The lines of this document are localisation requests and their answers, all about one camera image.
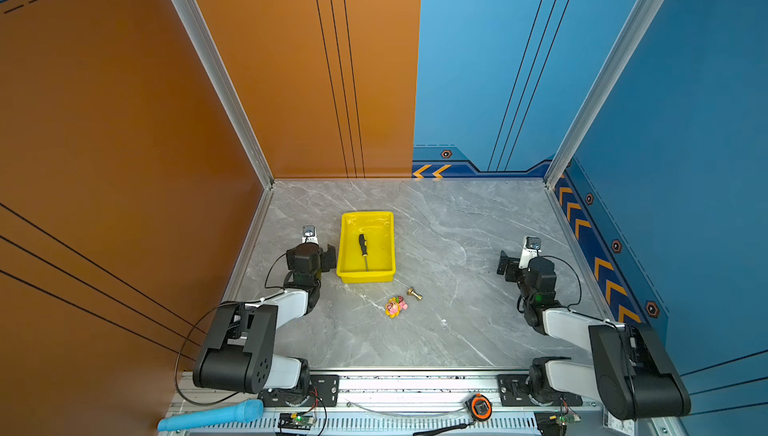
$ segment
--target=orange tape measure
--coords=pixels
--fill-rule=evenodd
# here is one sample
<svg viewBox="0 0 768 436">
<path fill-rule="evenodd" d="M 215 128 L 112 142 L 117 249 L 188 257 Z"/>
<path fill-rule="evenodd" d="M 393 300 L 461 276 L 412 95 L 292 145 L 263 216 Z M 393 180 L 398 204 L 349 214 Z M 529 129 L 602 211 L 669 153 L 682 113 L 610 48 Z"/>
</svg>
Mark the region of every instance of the orange tape measure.
<svg viewBox="0 0 768 436">
<path fill-rule="evenodd" d="M 464 402 L 464 405 L 469 410 L 469 415 L 475 421 L 486 421 L 491 417 L 491 402 L 480 393 L 474 394 Z"/>
</svg>

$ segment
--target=brass fitting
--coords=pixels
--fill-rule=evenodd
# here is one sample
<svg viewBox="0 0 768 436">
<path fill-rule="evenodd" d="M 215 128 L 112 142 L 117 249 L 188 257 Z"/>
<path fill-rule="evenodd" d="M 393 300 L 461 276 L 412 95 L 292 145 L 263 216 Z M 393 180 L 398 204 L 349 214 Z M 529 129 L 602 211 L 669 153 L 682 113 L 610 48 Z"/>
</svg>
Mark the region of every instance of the brass fitting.
<svg viewBox="0 0 768 436">
<path fill-rule="evenodd" d="M 413 287 L 408 289 L 408 293 L 407 294 L 410 295 L 410 296 L 415 297 L 419 301 L 422 300 L 422 296 L 420 294 L 418 294 Z"/>
</svg>

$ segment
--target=yellow plastic tray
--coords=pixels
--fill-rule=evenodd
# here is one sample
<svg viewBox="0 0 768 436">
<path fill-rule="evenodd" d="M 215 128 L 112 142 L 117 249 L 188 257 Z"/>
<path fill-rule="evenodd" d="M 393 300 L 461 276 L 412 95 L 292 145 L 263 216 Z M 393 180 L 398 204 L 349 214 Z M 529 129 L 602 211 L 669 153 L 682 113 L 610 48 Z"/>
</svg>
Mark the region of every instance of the yellow plastic tray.
<svg viewBox="0 0 768 436">
<path fill-rule="evenodd" d="M 366 235 L 368 271 L 360 250 L 360 233 Z M 343 215 L 336 274 L 345 283 L 393 280 L 395 215 L 389 211 L 348 212 Z"/>
</svg>

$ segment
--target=wire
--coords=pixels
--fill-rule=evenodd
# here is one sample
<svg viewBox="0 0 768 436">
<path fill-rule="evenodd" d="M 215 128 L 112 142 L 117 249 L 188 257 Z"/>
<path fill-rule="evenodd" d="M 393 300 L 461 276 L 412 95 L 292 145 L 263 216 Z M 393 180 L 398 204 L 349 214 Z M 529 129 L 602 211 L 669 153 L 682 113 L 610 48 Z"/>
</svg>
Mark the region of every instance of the wire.
<svg viewBox="0 0 768 436">
<path fill-rule="evenodd" d="M 288 255 L 288 251 L 285 251 L 283 254 L 278 256 L 277 259 L 275 259 L 275 261 L 272 263 L 272 266 L 270 266 L 270 270 L 266 272 L 266 277 L 264 278 L 264 289 L 285 289 L 282 286 L 267 286 L 266 282 L 269 280 L 270 273 L 272 273 L 272 268 L 275 267 L 275 264 L 277 264 L 277 262 L 280 260 L 280 258 L 282 258 L 283 256 L 287 256 L 287 255 Z"/>
<path fill-rule="evenodd" d="M 149 296 L 145 295 L 144 293 L 142 293 L 141 291 L 139 291 L 139 290 L 138 290 L 138 289 L 136 289 L 135 287 L 131 286 L 131 285 L 130 285 L 130 284 L 128 284 L 128 283 L 127 283 L 125 280 L 123 280 L 123 279 L 120 279 L 120 278 L 119 278 L 119 277 L 117 277 L 117 276 L 116 276 L 114 273 L 112 273 L 112 272 L 108 271 L 108 270 L 107 270 L 106 268 L 104 268 L 103 266 L 100 266 L 100 265 L 99 265 L 99 264 L 97 264 L 97 263 L 96 263 L 96 262 L 95 262 L 93 259 L 90 259 L 90 258 L 86 257 L 86 255 L 84 255 L 83 253 L 79 252 L 78 250 L 76 250 L 76 249 L 75 249 L 75 248 L 73 248 L 72 246 L 69 246 L 67 243 L 65 243 L 65 242 L 64 242 L 64 241 L 62 241 L 61 239 L 57 238 L 56 236 L 53 236 L 53 235 L 52 235 L 50 232 L 48 232 L 48 231 L 44 230 L 43 228 L 41 228 L 40 226 L 38 226 L 38 225 L 34 224 L 32 221 L 30 221 L 30 220 L 28 220 L 28 219 L 24 218 L 24 216 L 20 215 L 20 214 L 19 214 L 19 213 L 17 213 L 16 211 L 14 211 L 14 210 L 12 210 L 11 208 L 7 207 L 7 206 L 6 206 L 5 204 L 3 204 L 2 202 L 0 202 L 0 208 L 3 208 L 4 210 L 6 210 L 6 211 L 10 212 L 11 214 L 13 214 L 14 216 L 16 216 L 16 217 L 17 217 L 17 218 L 19 218 L 20 220 L 22 220 L 22 221 L 26 222 L 27 224 L 29 224 L 30 226 L 32 226 L 32 227 L 33 227 L 33 228 L 35 228 L 36 230 L 38 230 L 38 231 L 42 232 L 42 233 L 43 233 L 43 234 L 45 234 L 47 237 L 49 237 L 49 238 L 53 239 L 54 241 L 56 241 L 57 243 L 59 243 L 60 245 L 62 245 L 64 248 L 66 248 L 66 249 L 69 249 L 69 250 L 70 250 L 70 251 L 72 251 L 74 254 L 76 254 L 76 255 L 80 256 L 82 259 L 85 259 L 86 261 L 90 262 L 90 263 L 91 263 L 93 266 L 96 266 L 97 268 L 101 269 L 101 271 L 104 271 L 104 272 L 106 272 L 107 274 L 109 274 L 109 275 L 110 275 L 110 276 L 112 276 L 113 278 L 117 279 L 118 281 L 120 281 L 121 283 L 123 283 L 124 285 L 126 285 L 127 287 L 129 287 L 129 288 L 133 289 L 134 291 L 136 291 L 137 293 L 139 293 L 139 294 L 140 294 L 140 295 L 142 295 L 143 297 L 145 297 L 145 298 L 149 299 L 149 300 L 150 300 L 150 301 L 152 301 L 154 304 L 158 305 L 158 306 L 159 306 L 159 307 L 161 307 L 162 309 L 165 309 L 165 310 L 166 310 L 166 311 L 168 311 L 170 314 L 172 314 L 172 315 L 176 316 L 176 317 L 177 317 L 178 319 L 180 319 L 181 321 L 183 321 L 183 322 L 186 322 L 188 325 L 191 325 L 191 324 L 192 324 L 192 323 L 188 322 L 186 319 L 184 319 L 184 318 L 182 318 L 181 316 L 179 316 L 177 313 L 175 313 L 175 312 L 171 311 L 170 309 L 168 309 L 167 307 L 165 307 L 165 306 L 163 306 L 163 305 L 159 304 L 159 303 L 158 303 L 157 301 L 155 301 L 154 299 L 150 298 Z"/>
<path fill-rule="evenodd" d="M 561 416 L 561 418 L 564 415 L 564 413 L 563 413 L 563 404 L 565 404 L 565 398 L 563 398 L 563 396 L 561 396 L 560 397 L 560 416 Z M 562 420 L 559 423 L 560 423 L 560 436 L 563 436 L 563 434 L 565 434 L 565 420 Z"/>
<path fill-rule="evenodd" d="M 616 334 L 619 336 L 619 343 L 621 343 L 621 352 L 624 354 L 624 363 L 627 366 L 627 377 L 629 378 L 629 386 L 630 386 L 631 393 L 632 393 L 632 408 L 634 409 L 635 418 L 637 418 L 637 415 L 638 415 L 638 400 L 635 398 L 635 394 L 634 394 L 634 380 L 632 379 L 632 371 L 631 371 L 630 360 L 629 360 L 629 352 L 627 351 L 626 347 L 624 346 L 624 339 L 621 337 L 621 330 L 619 329 L 618 326 L 613 324 L 613 322 L 611 320 L 609 320 L 608 318 L 600 319 L 600 318 L 596 318 L 595 316 L 583 315 L 580 312 L 576 312 L 573 309 L 570 309 L 570 307 L 568 308 L 568 310 L 570 312 L 572 312 L 573 314 L 575 314 L 575 315 L 584 316 L 585 318 L 594 319 L 595 321 L 600 321 L 600 322 L 603 322 L 605 324 L 611 325 L 616 330 Z"/>
<path fill-rule="evenodd" d="M 306 411 L 302 412 L 301 416 L 304 414 L 309 414 L 312 412 L 313 409 L 317 407 L 317 388 L 312 388 L 312 391 L 314 391 L 314 394 L 310 393 L 310 396 L 312 396 L 315 399 L 314 404 L 312 404 L 312 408 L 307 409 Z"/>
<path fill-rule="evenodd" d="M 328 409 L 326 408 L 326 404 L 322 402 L 322 398 L 317 396 L 317 388 L 315 388 L 315 400 L 316 402 L 320 402 L 322 405 L 322 412 L 325 413 L 325 417 L 322 419 L 322 428 L 320 429 L 320 432 L 317 433 L 317 436 L 321 436 L 322 432 L 326 430 L 326 422 L 328 421 Z"/>
<path fill-rule="evenodd" d="M 576 282 L 578 283 L 578 301 L 572 302 L 570 305 L 566 306 L 565 308 L 566 309 L 571 309 L 571 306 L 578 306 L 579 304 L 581 304 L 581 278 L 578 277 L 578 273 L 576 272 L 576 270 L 570 264 L 568 264 L 568 261 L 566 261 L 564 259 L 560 259 L 560 258 L 558 258 L 556 256 L 549 256 L 549 255 L 547 255 L 547 256 L 539 256 L 539 258 L 557 259 L 558 261 L 564 262 L 567 267 L 571 268 L 571 271 L 573 271 L 574 276 L 576 276 Z"/>
<path fill-rule="evenodd" d="M 576 414 L 581 418 L 581 414 L 577 413 L 572 407 L 568 406 L 568 403 L 563 400 L 563 403 L 565 403 L 565 408 L 568 410 L 568 412 L 571 412 L 573 414 Z"/>
<path fill-rule="evenodd" d="M 375 409 L 366 408 L 365 406 L 360 406 L 359 404 L 355 404 L 353 402 L 348 402 L 348 404 L 351 404 L 355 408 L 359 408 L 365 412 L 370 412 L 374 414 L 378 414 L 379 416 L 387 416 L 389 418 L 424 418 L 425 415 L 428 415 L 432 418 L 444 418 L 447 416 L 453 416 L 458 413 L 466 412 L 466 408 L 456 409 L 455 411 L 450 411 L 447 413 L 430 413 L 430 412 L 423 412 L 423 413 L 410 413 L 410 414 L 403 414 L 403 413 L 388 413 L 388 412 L 381 412 L 377 411 Z"/>
<path fill-rule="evenodd" d="M 621 330 L 613 324 L 611 321 L 606 320 L 607 324 L 614 327 L 616 330 L 616 334 L 619 336 L 619 342 L 621 343 L 621 352 L 624 354 L 624 363 L 627 365 L 627 377 L 629 378 L 629 386 L 632 389 L 632 409 L 634 410 L 634 418 L 638 419 L 638 400 L 635 397 L 634 394 L 634 380 L 632 379 L 632 371 L 631 371 L 631 365 L 629 362 L 629 352 L 627 351 L 626 347 L 624 346 L 624 339 L 621 337 Z"/>
<path fill-rule="evenodd" d="M 209 309 L 203 315 L 203 317 L 198 319 L 197 322 L 192 326 L 192 328 L 190 328 L 190 331 L 187 333 L 187 337 L 184 338 L 184 342 L 181 343 L 181 348 L 179 349 L 179 352 L 176 354 L 176 364 L 174 365 L 174 387 L 176 388 L 176 392 L 179 394 L 179 396 L 181 396 L 182 399 L 185 400 L 186 402 L 194 404 L 196 406 L 213 406 L 214 404 L 225 402 L 227 399 L 232 398 L 236 394 L 239 394 L 239 392 L 235 392 L 235 393 L 230 394 L 229 396 L 226 396 L 225 398 L 222 398 L 222 399 L 220 399 L 220 400 L 218 400 L 216 402 L 212 402 L 212 403 L 198 403 L 198 402 L 192 401 L 184 393 L 181 392 L 181 390 L 179 389 L 179 382 L 176 379 L 176 374 L 178 374 L 178 371 L 179 371 L 179 359 L 181 359 L 181 353 L 184 350 L 184 346 L 186 346 L 187 342 L 190 340 L 190 336 L 192 335 L 192 331 L 194 331 L 196 329 L 197 325 L 199 325 L 204 319 L 206 319 L 206 316 L 208 316 L 209 314 L 211 314 L 213 311 L 217 310 L 218 308 L 222 308 L 222 307 L 225 307 L 225 306 L 232 306 L 232 305 L 240 305 L 240 304 L 245 304 L 245 303 L 248 303 L 248 302 L 242 302 L 242 301 L 223 302 L 223 303 L 221 303 L 221 304 L 219 304 L 219 305 Z"/>
</svg>

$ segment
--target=toy figurine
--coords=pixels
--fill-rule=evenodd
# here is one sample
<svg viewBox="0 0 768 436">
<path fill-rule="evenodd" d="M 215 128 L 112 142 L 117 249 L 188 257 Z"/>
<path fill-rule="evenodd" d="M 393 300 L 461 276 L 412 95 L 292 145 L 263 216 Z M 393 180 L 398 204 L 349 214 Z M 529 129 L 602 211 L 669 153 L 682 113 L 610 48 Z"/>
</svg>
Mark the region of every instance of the toy figurine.
<svg viewBox="0 0 768 436">
<path fill-rule="evenodd" d="M 385 306 L 385 312 L 390 318 L 394 318 L 400 314 L 401 310 L 408 309 L 408 305 L 403 301 L 402 296 L 395 296 L 390 298 Z"/>
</svg>

